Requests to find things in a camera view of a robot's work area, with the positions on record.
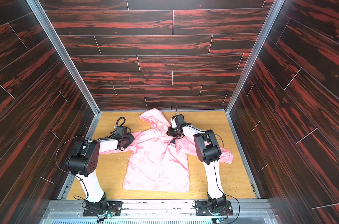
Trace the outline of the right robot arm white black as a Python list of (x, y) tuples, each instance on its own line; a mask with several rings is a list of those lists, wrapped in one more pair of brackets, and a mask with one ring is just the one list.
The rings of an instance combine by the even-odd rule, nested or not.
[(182, 114), (172, 117), (170, 123), (171, 126), (167, 131), (168, 136), (175, 139), (192, 137), (194, 140), (196, 155), (203, 163), (206, 172), (209, 211), (214, 215), (218, 215), (221, 211), (226, 211), (228, 215), (232, 215), (232, 207), (226, 200), (226, 194), (220, 182), (219, 160), (222, 150), (215, 133), (212, 130), (198, 129), (185, 122)]

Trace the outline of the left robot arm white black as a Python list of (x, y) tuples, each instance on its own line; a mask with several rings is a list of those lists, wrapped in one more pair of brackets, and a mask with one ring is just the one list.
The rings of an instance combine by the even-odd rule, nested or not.
[(99, 154), (108, 150), (125, 150), (135, 140), (131, 129), (125, 126), (116, 127), (109, 137), (96, 140), (85, 139), (71, 154), (67, 166), (71, 174), (79, 180), (85, 200), (89, 203), (99, 203), (106, 200), (106, 194), (101, 188), (96, 176)]

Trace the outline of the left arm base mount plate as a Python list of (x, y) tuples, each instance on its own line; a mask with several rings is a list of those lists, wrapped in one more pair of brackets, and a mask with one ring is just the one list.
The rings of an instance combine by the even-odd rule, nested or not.
[(85, 200), (84, 217), (116, 217), (121, 215), (122, 201), (89, 202)]

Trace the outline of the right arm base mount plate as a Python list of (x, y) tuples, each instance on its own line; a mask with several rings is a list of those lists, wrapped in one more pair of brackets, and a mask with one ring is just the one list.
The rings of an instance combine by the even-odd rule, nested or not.
[(225, 206), (215, 208), (214, 205), (209, 205), (207, 200), (194, 200), (192, 207), (195, 209), (197, 216), (233, 216), (230, 201), (226, 201)]

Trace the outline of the pink hooded jacket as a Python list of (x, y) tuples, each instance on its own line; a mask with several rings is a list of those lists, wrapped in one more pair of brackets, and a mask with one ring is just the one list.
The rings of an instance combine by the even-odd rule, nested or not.
[(184, 137), (174, 140), (167, 135), (172, 125), (158, 109), (150, 109), (139, 118), (151, 128), (135, 132), (123, 189), (146, 191), (190, 191), (188, 155), (196, 156), (194, 135), (203, 131), (186, 125)]

